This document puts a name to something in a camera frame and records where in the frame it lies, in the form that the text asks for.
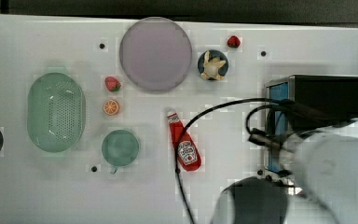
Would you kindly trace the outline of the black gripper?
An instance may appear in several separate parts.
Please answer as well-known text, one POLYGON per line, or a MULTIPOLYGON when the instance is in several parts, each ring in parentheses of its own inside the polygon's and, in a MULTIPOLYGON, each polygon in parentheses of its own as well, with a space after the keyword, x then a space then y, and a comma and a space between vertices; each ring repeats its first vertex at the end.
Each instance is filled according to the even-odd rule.
POLYGON ((293 133, 283 133, 278 135, 268 135, 266 132, 253 128, 250 131, 248 141, 261 147, 266 147, 271 151, 280 152, 281 150, 289 151, 289 148, 285 146, 289 137, 293 133))

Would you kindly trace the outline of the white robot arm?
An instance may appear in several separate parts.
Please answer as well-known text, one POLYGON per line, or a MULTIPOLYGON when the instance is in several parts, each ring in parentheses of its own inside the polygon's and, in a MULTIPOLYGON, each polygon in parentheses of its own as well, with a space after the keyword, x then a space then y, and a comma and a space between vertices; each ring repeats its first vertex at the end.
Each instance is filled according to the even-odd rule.
POLYGON ((279 164, 302 196, 247 177, 220 193, 211 224, 358 224, 358 119, 289 135, 279 164))

